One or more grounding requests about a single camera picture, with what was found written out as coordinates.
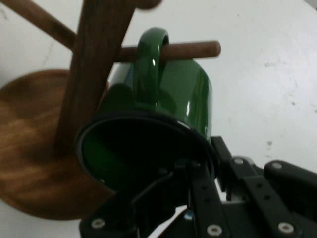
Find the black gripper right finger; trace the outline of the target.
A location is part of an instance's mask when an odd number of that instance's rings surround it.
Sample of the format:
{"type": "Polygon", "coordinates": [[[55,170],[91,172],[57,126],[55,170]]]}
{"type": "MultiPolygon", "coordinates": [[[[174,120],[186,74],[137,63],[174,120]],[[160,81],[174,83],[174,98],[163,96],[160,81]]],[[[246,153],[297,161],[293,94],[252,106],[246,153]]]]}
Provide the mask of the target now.
{"type": "Polygon", "coordinates": [[[259,168],[232,156],[220,136],[211,138],[224,212],[233,238],[315,238],[317,175],[282,160],[259,168]]]}

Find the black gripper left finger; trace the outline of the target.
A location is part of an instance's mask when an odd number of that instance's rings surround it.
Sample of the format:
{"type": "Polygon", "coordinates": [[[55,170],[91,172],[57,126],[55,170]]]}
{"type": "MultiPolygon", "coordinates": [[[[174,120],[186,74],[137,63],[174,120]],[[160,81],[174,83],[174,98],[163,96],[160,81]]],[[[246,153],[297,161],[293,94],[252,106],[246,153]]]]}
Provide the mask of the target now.
{"type": "Polygon", "coordinates": [[[178,163],[143,189],[118,192],[81,220],[82,238],[222,238],[224,212],[208,163],[178,163]]]}

